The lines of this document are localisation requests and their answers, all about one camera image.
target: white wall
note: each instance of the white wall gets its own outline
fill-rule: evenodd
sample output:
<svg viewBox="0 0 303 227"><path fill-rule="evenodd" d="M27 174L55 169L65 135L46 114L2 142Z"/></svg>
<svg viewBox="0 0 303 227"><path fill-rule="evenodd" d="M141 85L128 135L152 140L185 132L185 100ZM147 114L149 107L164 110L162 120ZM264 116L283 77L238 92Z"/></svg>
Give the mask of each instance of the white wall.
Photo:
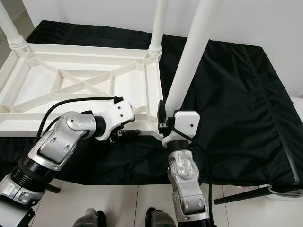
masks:
<svg viewBox="0 0 303 227"><path fill-rule="evenodd" d="M16 19L25 9L22 0L0 0L12 20Z"/></svg>
<svg viewBox="0 0 303 227"><path fill-rule="evenodd" d="M152 31L156 0L23 0L41 20ZM165 33L187 36L198 0L170 0ZM262 46L290 95L303 95L303 1L224 0L211 39Z"/></svg>

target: black fabric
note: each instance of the black fabric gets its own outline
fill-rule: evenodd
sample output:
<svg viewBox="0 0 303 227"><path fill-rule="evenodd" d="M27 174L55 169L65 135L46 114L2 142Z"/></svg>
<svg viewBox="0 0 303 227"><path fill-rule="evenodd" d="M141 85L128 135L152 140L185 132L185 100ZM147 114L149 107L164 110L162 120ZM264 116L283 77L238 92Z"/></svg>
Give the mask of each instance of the black fabric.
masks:
<svg viewBox="0 0 303 227"><path fill-rule="evenodd" d="M43 21L30 43L147 49L151 34L106 26ZM163 36L160 74L164 99L186 38ZM301 183L303 124L261 47L209 41L182 109L201 116L195 139L212 155L214 182ZM31 138L0 138L0 177L30 150ZM207 164L191 146L203 181ZM167 152L153 137L118 144L81 140L59 179L81 184L168 183Z"/></svg>

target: black tablecloth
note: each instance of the black tablecloth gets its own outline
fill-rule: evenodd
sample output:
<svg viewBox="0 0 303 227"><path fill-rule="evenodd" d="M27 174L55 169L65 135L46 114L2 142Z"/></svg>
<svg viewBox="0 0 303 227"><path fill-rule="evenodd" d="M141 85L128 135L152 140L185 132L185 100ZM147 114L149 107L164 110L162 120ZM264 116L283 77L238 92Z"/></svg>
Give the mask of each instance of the black tablecloth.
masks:
<svg viewBox="0 0 303 227"><path fill-rule="evenodd" d="M30 43L148 49L151 34L42 21ZM160 74L166 99L186 38L164 35ZM214 182L291 184L303 179L303 124L263 49L209 41L182 109L201 116L196 139L212 155ZM32 138L0 138L0 177ZM207 163L192 146L203 181ZM81 140L57 178L81 184L168 183L167 153L153 137L110 145Z"/></svg>

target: black cable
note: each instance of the black cable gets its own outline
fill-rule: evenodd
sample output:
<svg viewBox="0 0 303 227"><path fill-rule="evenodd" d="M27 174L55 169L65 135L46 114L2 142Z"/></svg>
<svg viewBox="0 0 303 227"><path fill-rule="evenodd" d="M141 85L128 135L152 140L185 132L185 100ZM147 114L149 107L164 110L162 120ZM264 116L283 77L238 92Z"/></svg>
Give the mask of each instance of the black cable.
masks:
<svg viewBox="0 0 303 227"><path fill-rule="evenodd" d="M212 162L209 157L209 155L206 153L206 151L201 147L201 145L195 141L193 138L190 138L188 135L185 135L184 133L180 132L179 130L173 128L172 129L175 133L179 134L180 136L184 137L185 139L191 141L192 143L196 144L204 153L208 165L209 165L209 180L208 180L208 209L209 209L209 219L212 224L212 226L216 226L214 224L214 217L213 217L213 204L212 204L212 186L213 186L213 172L212 172Z"/></svg>
<svg viewBox="0 0 303 227"><path fill-rule="evenodd" d="M41 124L39 126L35 141L34 141L34 145L39 141L43 127L45 125L45 122L47 120L47 117L49 116L49 114L58 106L65 104L65 103L72 103L72 102L80 102L80 101L92 101L92 100L115 100L115 99L119 99L119 97L88 97L88 98L73 98L73 99L67 99L61 102L56 103L55 105L53 105L51 108L49 108L49 110L45 113Z"/></svg>
<svg viewBox="0 0 303 227"><path fill-rule="evenodd" d="M46 130L44 131L43 135L46 134L50 129L51 127L59 120L60 117L57 117L56 119L54 119L46 128Z"/></svg>

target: black mat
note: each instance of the black mat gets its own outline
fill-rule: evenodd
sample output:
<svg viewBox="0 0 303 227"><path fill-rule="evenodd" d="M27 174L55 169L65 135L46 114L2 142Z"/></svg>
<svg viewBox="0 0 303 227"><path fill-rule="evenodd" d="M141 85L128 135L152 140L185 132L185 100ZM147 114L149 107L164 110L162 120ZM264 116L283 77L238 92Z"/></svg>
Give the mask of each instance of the black mat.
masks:
<svg viewBox="0 0 303 227"><path fill-rule="evenodd" d="M43 21L27 40L147 49L150 39L145 32ZM183 37L163 37L164 98L185 42ZM182 109L201 115L196 139L212 155L215 183L301 183L303 124L261 47L209 41ZM29 151L32 141L0 138L2 176ZM201 151L192 149L206 182L207 164ZM82 184L168 183L167 167L167 153L153 137L116 145L90 139L79 142L58 178Z"/></svg>

